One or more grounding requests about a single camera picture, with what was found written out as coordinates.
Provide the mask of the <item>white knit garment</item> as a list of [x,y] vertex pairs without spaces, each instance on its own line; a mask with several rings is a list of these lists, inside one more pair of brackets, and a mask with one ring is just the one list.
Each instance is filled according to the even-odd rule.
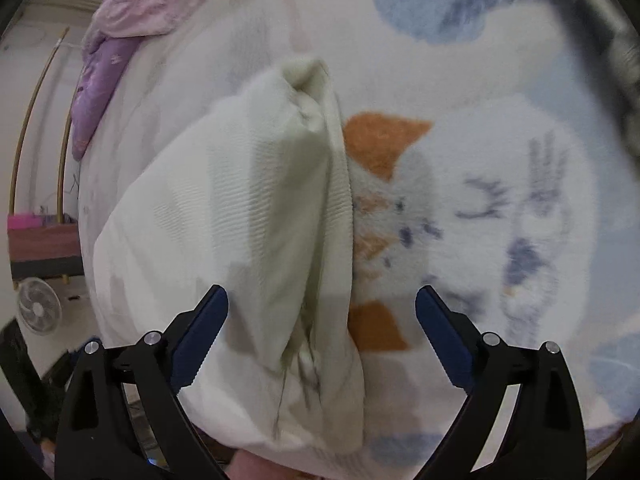
[[209,287],[227,292],[224,327],[179,396],[210,436],[279,452],[360,447],[352,193],[321,61],[265,70],[166,146],[108,217],[93,278],[113,344],[167,326]]

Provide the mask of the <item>white standing fan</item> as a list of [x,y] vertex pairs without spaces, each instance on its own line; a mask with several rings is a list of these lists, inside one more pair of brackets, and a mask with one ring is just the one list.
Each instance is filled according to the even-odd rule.
[[18,284],[18,314],[37,335],[54,333],[62,320],[61,301],[55,290],[40,278],[25,278]]

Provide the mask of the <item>white patterned bed blanket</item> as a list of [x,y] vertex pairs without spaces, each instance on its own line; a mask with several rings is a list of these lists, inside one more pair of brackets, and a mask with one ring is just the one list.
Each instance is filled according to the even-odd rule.
[[639,154],[572,0],[203,0],[142,38],[80,160],[82,256],[107,344],[94,244],[160,152],[292,58],[326,66],[340,110],[363,440],[350,453],[236,448],[187,414],[235,450],[240,476],[419,477],[466,398],[416,319],[425,285],[481,333],[560,347],[585,478],[620,443],[639,408]]

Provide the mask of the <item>purple pillow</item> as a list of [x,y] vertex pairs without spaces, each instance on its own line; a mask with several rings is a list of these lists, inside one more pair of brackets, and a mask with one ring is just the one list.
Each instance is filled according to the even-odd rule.
[[78,162],[84,157],[120,78],[142,40],[142,37],[107,37],[98,32],[85,45],[84,68],[70,108],[72,154]]

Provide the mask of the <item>grey white checkered garment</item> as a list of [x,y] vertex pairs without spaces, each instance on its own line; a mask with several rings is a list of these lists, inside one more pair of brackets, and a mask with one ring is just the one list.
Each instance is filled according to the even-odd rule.
[[639,154],[639,0],[572,0],[626,100],[624,138]]

